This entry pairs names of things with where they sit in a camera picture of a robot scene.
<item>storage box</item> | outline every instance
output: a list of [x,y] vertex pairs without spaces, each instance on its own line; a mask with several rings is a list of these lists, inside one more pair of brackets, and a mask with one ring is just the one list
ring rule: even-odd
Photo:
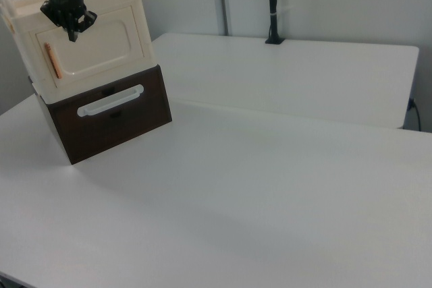
[[141,0],[84,0],[98,18],[76,42],[44,1],[1,0],[1,13],[71,163],[171,121]]

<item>box handle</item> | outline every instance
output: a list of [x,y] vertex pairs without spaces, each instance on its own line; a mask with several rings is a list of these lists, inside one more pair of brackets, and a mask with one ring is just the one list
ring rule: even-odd
[[76,112],[80,117],[97,115],[103,111],[107,111],[108,109],[118,107],[131,100],[137,99],[143,92],[144,87],[139,84],[135,87],[118,92],[117,94],[112,94],[111,96],[82,106],[78,108]]

